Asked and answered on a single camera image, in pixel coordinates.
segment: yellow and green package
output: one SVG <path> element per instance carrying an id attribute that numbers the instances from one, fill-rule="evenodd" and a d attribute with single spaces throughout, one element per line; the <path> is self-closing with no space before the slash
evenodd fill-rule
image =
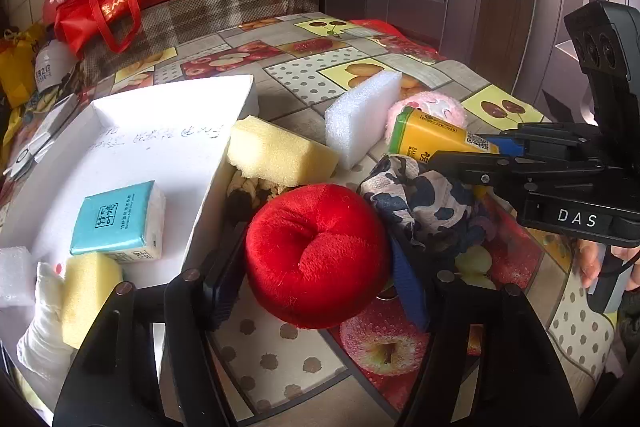
<path id="1" fill-rule="evenodd" d="M 405 107 L 396 118 L 389 144 L 390 154 L 402 154 L 426 162 L 436 151 L 498 154 L 498 147 L 484 138 L 456 127 L 420 109 Z"/>
<path id="2" fill-rule="evenodd" d="M 12 108 L 29 100 L 36 89 L 33 62 L 43 37 L 44 28 L 37 23 L 25 32 L 4 35 L 0 82 Z"/>

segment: yellow sponge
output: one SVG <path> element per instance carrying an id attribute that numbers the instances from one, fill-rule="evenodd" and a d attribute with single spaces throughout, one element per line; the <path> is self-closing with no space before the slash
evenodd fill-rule
<path id="1" fill-rule="evenodd" d="M 226 155 L 245 178 L 286 187 L 325 182 L 338 163 L 329 147 L 254 116 L 234 124 Z"/>
<path id="2" fill-rule="evenodd" d="M 120 266 L 104 254 L 83 253 L 66 261 L 62 292 L 62 340 L 65 344 L 80 349 L 102 305 L 121 281 Z"/>

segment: human hand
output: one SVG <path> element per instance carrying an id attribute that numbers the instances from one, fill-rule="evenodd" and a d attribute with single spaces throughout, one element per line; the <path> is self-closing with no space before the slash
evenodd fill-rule
<path id="1" fill-rule="evenodd" d="M 636 248 L 622 248 L 611 247 L 611 253 L 616 257 L 620 257 L 625 262 L 629 261 L 636 253 L 640 251 L 640 247 Z M 578 252 L 577 261 L 578 267 L 580 267 L 580 279 L 582 286 L 588 288 L 591 286 L 600 273 L 600 261 L 598 261 L 598 244 L 593 241 L 587 241 L 585 239 L 578 240 Z M 640 286 L 640 259 L 636 261 L 636 265 L 631 272 L 626 283 L 627 290 L 634 290 Z"/>

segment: red bag handle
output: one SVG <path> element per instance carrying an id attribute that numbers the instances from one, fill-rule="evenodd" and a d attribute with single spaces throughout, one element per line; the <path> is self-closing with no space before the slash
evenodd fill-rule
<path id="1" fill-rule="evenodd" d="M 138 0 L 127 0 L 129 4 L 129 10 L 131 12 L 131 17 L 133 19 L 133 27 L 131 31 L 122 39 L 122 42 L 118 44 L 116 42 L 113 33 L 111 33 L 111 29 L 109 28 L 107 22 L 104 20 L 104 15 L 102 14 L 102 10 L 100 9 L 100 3 L 98 0 L 89 0 L 89 6 L 91 7 L 91 12 L 94 15 L 95 23 L 98 25 L 98 29 L 100 30 L 100 34 L 102 38 L 107 43 L 109 49 L 114 53 L 122 53 L 126 50 L 130 44 L 133 42 L 133 38 L 136 36 L 136 33 L 140 29 L 140 25 L 142 24 L 142 16 L 140 15 L 140 5 L 138 4 Z"/>

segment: white cardboard box lid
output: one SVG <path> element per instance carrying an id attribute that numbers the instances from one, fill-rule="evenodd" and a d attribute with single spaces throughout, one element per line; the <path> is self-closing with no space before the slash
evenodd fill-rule
<path id="1" fill-rule="evenodd" d="M 84 197 L 155 180 L 166 196 L 162 259 L 123 265 L 124 277 L 137 287 L 169 282 L 188 255 L 212 247 L 210 234 L 220 222 L 214 200 L 223 201 L 232 173 L 226 163 L 231 126 L 257 109 L 251 75 L 185 80 L 95 100 L 34 167 L 12 203 L 0 248 L 25 246 L 35 261 L 64 263 Z M 0 338 L 53 408 L 55 394 L 15 356 L 32 318 L 33 307 L 0 309 Z"/>

